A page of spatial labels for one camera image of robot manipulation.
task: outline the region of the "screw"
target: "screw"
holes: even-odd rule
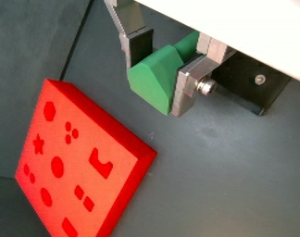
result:
[[[213,93],[217,87],[217,82],[212,78],[204,78],[197,84],[197,91],[204,95]]]
[[[265,75],[260,74],[257,75],[257,77],[255,78],[255,83],[257,85],[261,85],[264,82],[265,82],[267,78],[265,78]]]

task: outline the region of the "red shape sorter board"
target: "red shape sorter board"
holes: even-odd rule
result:
[[[69,82],[46,80],[17,181],[54,237],[108,237],[157,152]]]

